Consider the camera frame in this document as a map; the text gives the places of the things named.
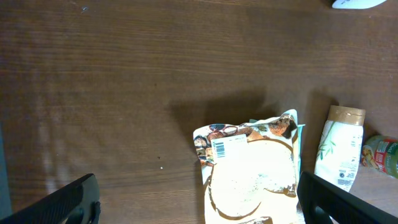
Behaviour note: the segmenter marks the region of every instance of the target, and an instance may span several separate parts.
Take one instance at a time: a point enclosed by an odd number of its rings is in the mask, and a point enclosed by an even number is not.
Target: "white bottle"
[[[330,106],[318,147],[315,175],[349,191],[358,172],[365,110]]]

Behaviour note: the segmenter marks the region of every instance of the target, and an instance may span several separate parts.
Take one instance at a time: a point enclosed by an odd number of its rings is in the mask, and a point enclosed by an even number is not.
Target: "white object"
[[[335,9],[369,9],[387,0],[336,0],[332,7]]]
[[[252,214],[258,214],[257,210],[265,217],[272,217],[273,223],[293,222],[298,197],[295,196],[291,150],[271,140],[253,141],[245,148],[232,150],[239,151],[240,156],[219,160],[213,167],[208,193],[216,212],[246,219],[236,223],[255,220],[256,216]],[[290,189],[294,196],[283,194],[284,189]],[[233,223],[225,221],[213,218],[209,223]]]
[[[315,175],[349,192],[358,172],[365,110],[331,106],[318,147]]]

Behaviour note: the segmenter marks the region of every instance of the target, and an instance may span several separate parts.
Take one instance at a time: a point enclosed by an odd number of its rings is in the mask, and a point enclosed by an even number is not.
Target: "beige cap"
[[[332,105],[329,109],[328,120],[363,126],[365,114],[366,110]]]

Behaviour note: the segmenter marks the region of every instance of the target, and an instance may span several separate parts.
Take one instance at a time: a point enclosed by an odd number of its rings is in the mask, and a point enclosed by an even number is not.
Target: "plastic bag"
[[[302,127],[297,112],[288,110],[276,118],[193,132],[206,224],[296,222]]]

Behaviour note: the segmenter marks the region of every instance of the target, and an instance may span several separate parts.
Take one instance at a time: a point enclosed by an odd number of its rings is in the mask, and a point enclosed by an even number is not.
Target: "table surface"
[[[313,170],[329,106],[398,136],[398,1],[0,3],[0,119],[18,211],[94,173],[101,223],[204,223],[194,129],[295,108]],[[351,193],[398,216],[397,180]]]

